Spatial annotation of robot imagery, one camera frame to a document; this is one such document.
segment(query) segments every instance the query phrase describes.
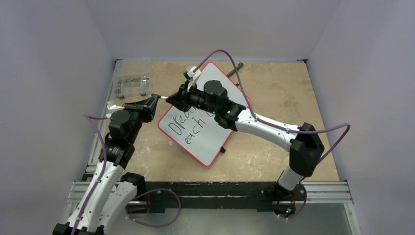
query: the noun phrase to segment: purple cable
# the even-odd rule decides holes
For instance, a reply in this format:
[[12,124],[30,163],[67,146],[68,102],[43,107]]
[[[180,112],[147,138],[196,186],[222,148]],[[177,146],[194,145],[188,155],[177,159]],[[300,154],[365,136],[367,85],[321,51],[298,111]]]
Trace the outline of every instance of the purple cable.
[[[93,184],[91,190],[89,191],[87,197],[85,198],[84,204],[82,204],[82,206],[81,206],[81,208],[79,210],[78,218],[81,218],[82,217],[82,214],[84,213],[85,207],[87,206],[88,201],[90,200],[93,191],[95,190],[96,186],[98,185],[98,182],[101,181],[101,178],[104,175],[105,167],[107,166],[107,151],[105,150],[105,142],[104,142],[104,139],[102,138],[102,135],[101,135],[101,132],[99,131],[98,126],[96,126],[94,124],[94,122],[93,122],[93,119],[95,119],[95,120],[105,120],[107,118],[106,117],[91,117],[91,116],[88,116],[86,114],[84,114],[84,117],[93,126],[93,128],[95,129],[95,132],[98,135],[99,141],[101,142],[101,145],[102,145],[102,153],[104,155],[104,165],[102,166],[101,173],[99,173],[99,175],[98,175],[97,181],[95,181],[95,183]],[[72,228],[72,231],[71,231],[70,235],[75,235],[76,227],[78,227],[78,223],[79,223],[79,220],[75,220],[75,223],[73,225],[73,228]]]
[[[343,124],[340,124],[340,125],[337,125],[337,126],[334,126],[334,127],[330,127],[330,128],[327,128],[327,129],[323,129],[323,130],[317,130],[317,131],[297,131],[297,130],[291,130],[291,129],[287,129],[287,128],[285,128],[285,127],[282,127],[282,126],[278,126],[278,125],[275,125],[275,124],[273,124],[273,123],[270,123],[270,122],[267,122],[267,121],[265,121],[265,120],[262,120],[262,119],[260,119],[260,118],[258,118],[258,117],[256,117],[256,114],[255,114],[255,112],[254,112],[254,109],[252,108],[252,105],[251,105],[251,103],[250,103],[250,101],[249,101],[249,99],[248,99],[248,97],[247,97],[247,95],[246,95],[246,93],[245,93],[245,90],[244,90],[244,87],[242,86],[242,81],[241,81],[241,78],[240,78],[240,76],[239,76],[239,72],[238,72],[238,69],[236,68],[236,64],[235,64],[235,62],[234,62],[234,60],[233,60],[233,58],[232,58],[232,56],[227,52],[227,51],[225,51],[225,50],[223,50],[223,49],[218,49],[218,50],[215,50],[215,51],[212,51],[203,61],[201,61],[200,62],[200,64],[193,70],[194,72],[195,71],[197,71],[213,54],[215,54],[215,53],[217,53],[217,52],[223,52],[223,53],[225,53],[228,57],[229,57],[229,59],[231,60],[231,62],[232,62],[232,65],[233,65],[233,68],[235,69],[235,74],[236,74],[236,77],[237,77],[237,79],[238,79],[238,82],[239,82],[239,87],[241,88],[241,91],[242,91],[242,94],[243,94],[243,96],[244,96],[244,98],[245,98],[245,101],[246,101],[246,103],[248,104],[248,109],[249,109],[249,111],[251,112],[251,115],[252,115],[252,117],[254,117],[255,118],[255,120],[257,120],[257,121],[259,121],[259,122],[261,122],[261,123],[263,123],[263,124],[266,124],[266,125],[268,125],[268,126],[271,126],[271,127],[273,127],[273,128],[276,128],[276,129],[279,129],[279,130],[283,130],[283,131],[286,131],[286,132],[288,132],[288,133],[297,133],[297,134],[320,134],[320,133],[326,133],[326,132],[330,132],[330,131],[334,131],[334,130],[337,130],[337,129],[340,129],[340,128],[342,128],[342,127],[346,127],[346,130],[340,135],[340,137],[337,139],[337,141],[329,148],[329,150],[319,159],[319,161],[318,161],[318,163],[317,164],[319,164],[321,161],[323,161],[324,160],[324,158],[326,158],[332,151],[333,151],[333,149],[340,143],[340,141],[345,137],[345,135],[349,132],[349,130],[350,130],[350,124],[349,123],[343,123]],[[298,214],[298,213],[300,213],[301,212],[301,210],[302,210],[302,208],[304,208],[304,206],[305,206],[305,200],[304,200],[304,203],[303,203],[303,205],[301,206],[301,208],[299,209],[299,211],[294,215],[294,216],[291,216],[290,218],[294,218],[294,217],[296,217],[296,215]]]
[[174,197],[177,199],[177,202],[179,203],[179,208],[178,208],[178,210],[177,210],[177,214],[176,214],[176,216],[170,221],[170,222],[168,222],[168,223],[165,223],[165,224],[147,224],[147,223],[144,223],[144,222],[141,222],[141,221],[139,221],[139,220],[136,220],[136,219],[134,219],[134,218],[132,218],[131,216],[130,216],[130,214],[128,214],[128,211],[127,211],[127,208],[125,208],[125,213],[127,214],[127,218],[129,218],[130,220],[132,220],[133,222],[136,222],[136,223],[139,223],[139,224],[141,224],[141,225],[144,225],[144,226],[147,226],[147,227],[151,227],[151,228],[162,228],[162,227],[166,227],[166,226],[169,226],[170,224],[172,224],[174,221],[176,221],[176,219],[179,217],[179,215],[180,215],[180,210],[182,209],[182,204],[180,203],[180,199],[179,199],[179,197],[177,196],[177,194],[175,194],[175,192],[173,192],[173,191],[171,191],[171,190],[169,190],[169,189],[166,189],[166,188],[157,188],[157,189],[153,189],[153,190],[150,190],[150,191],[147,191],[147,192],[145,192],[145,193],[143,193],[143,194],[141,194],[141,195],[138,195],[137,197],[135,197],[132,201],[134,201],[134,200],[136,200],[136,199],[139,199],[139,198],[141,198],[142,196],[145,196],[145,195],[147,195],[147,194],[149,194],[149,193],[152,193],[152,192],[155,192],[155,191],[158,191],[158,190],[160,190],[160,191],[168,191],[168,192],[170,192],[171,194],[173,194],[174,195]]
[[304,209],[305,202],[307,201],[307,190],[305,190],[305,187],[301,182],[299,182],[299,184],[302,187],[302,189],[304,190],[304,201],[303,201],[301,207],[299,208],[299,210],[294,215],[287,218],[288,220],[294,219],[295,217],[297,217],[297,215],[299,215],[299,213],[302,211],[302,209]]

